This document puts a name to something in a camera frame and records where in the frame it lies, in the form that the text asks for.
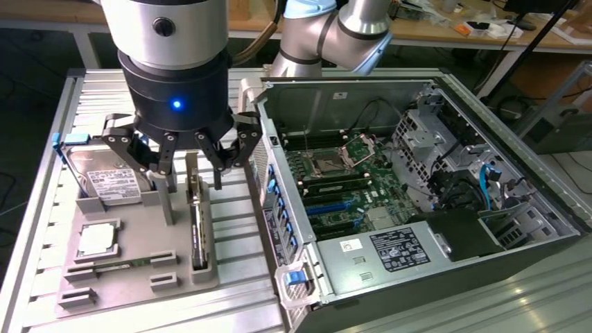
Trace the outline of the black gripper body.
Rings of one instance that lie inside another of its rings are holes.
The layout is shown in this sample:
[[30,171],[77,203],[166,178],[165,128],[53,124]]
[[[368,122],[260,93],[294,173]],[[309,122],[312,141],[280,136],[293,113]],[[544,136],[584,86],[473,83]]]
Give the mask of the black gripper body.
[[233,126],[228,105],[228,52],[181,70],[138,65],[117,53],[136,109],[136,129],[152,139],[165,133],[193,138],[202,131],[220,139]]

